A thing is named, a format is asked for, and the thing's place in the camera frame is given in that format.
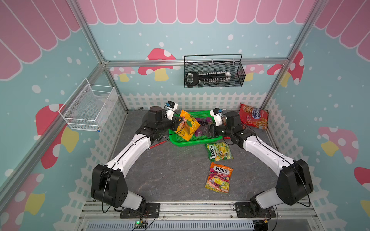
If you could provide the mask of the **purple Lot 100 candy bag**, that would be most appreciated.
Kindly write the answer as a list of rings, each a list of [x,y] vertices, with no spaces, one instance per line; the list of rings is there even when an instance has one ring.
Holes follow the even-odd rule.
[[[213,120],[211,117],[207,118],[196,118],[197,122],[200,124],[200,127],[196,130],[194,135],[196,137],[200,137],[206,135],[207,133],[207,126],[213,124]]]

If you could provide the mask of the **green Fox's candy bag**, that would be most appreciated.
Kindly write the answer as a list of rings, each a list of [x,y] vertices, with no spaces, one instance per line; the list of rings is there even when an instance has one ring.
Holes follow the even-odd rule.
[[[225,142],[206,144],[205,147],[212,162],[233,159],[231,149]]]

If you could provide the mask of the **green plastic basket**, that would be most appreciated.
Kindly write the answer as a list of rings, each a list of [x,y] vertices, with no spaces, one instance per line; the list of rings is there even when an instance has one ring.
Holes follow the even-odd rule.
[[[212,120],[213,117],[210,114],[210,111],[194,111],[190,112],[190,114],[194,118],[211,118]],[[193,135],[189,141],[183,139],[181,136],[178,134],[175,134],[173,130],[168,130],[169,134],[169,140],[174,144],[179,147],[185,147],[185,146],[192,146],[192,145],[199,145],[199,144],[208,144],[208,143],[215,143],[219,140],[222,139],[222,136],[217,136],[217,137],[207,137],[207,136],[195,136]]]

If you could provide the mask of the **yellow Lot 100 candy bag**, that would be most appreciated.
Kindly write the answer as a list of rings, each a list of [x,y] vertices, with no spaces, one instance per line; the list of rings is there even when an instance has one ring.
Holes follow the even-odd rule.
[[[198,121],[188,112],[182,110],[180,113],[180,124],[177,127],[176,134],[186,141],[190,141],[197,129],[200,127]]]

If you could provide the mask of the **orange Fox's candy bag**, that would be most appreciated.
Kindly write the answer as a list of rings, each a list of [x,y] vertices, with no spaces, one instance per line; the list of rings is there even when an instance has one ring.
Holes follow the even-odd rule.
[[[205,188],[218,193],[228,194],[232,172],[232,168],[212,162]]]

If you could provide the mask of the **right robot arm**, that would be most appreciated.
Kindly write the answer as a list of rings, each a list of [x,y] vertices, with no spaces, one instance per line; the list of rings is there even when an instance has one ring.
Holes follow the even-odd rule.
[[[254,212],[286,204],[292,206],[314,190],[308,164],[287,157],[263,142],[252,128],[244,127],[240,115],[235,112],[223,114],[220,108],[210,111],[214,123],[209,126],[210,136],[229,137],[233,144],[253,154],[266,164],[278,177],[274,188],[261,192],[250,199]]]

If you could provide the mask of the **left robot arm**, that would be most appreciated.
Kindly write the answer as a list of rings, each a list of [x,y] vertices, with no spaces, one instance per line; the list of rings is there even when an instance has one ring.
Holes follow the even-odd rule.
[[[151,144],[167,130],[177,130],[182,119],[174,117],[178,104],[168,101],[162,108],[152,106],[129,144],[111,161],[98,164],[92,171],[91,197],[102,205],[123,207],[144,214],[145,199],[128,190],[125,180],[129,170]]]

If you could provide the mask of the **red candy bag far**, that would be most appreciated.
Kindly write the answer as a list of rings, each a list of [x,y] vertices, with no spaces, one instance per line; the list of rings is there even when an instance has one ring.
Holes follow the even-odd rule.
[[[241,104],[239,115],[243,125],[248,125],[262,130],[268,129],[268,111]]]

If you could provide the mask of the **black socket bit holder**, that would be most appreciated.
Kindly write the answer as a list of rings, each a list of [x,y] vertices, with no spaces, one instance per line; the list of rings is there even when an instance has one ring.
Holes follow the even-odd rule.
[[[186,87],[195,87],[199,84],[219,84],[227,82],[231,79],[230,72],[211,72],[211,73],[198,73],[188,72],[184,78]]]

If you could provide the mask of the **small green circuit board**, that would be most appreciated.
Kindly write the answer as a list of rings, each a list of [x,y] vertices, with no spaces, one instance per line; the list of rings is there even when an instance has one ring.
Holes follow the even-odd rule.
[[[148,227],[148,222],[144,222],[144,221],[137,221],[134,226],[135,229],[146,229],[147,227]]]

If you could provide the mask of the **red handled tool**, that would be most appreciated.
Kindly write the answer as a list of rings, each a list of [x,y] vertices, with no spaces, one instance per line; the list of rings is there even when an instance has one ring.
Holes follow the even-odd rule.
[[[153,149],[153,148],[155,148],[155,147],[157,147],[157,146],[160,146],[160,145],[162,145],[162,144],[165,144],[167,141],[168,141],[168,140],[165,140],[165,141],[159,142],[159,143],[157,143],[157,144],[155,144],[155,145],[152,145],[152,146],[150,146],[147,150],[150,150],[150,149]]]

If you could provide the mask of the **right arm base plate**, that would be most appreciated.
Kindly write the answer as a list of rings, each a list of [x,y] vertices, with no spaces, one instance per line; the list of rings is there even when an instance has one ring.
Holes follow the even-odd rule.
[[[237,213],[238,218],[264,218],[271,219],[276,217],[275,209],[269,207],[262,209],[255,203],[251,202],[236,202],[232,206]]]

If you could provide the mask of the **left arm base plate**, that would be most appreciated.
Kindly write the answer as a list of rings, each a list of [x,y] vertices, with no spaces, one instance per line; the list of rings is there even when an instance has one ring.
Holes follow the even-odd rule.
[[[120,218],[158,218],[161,204],[144,202],[137,210],[123,208],[120,211]]]

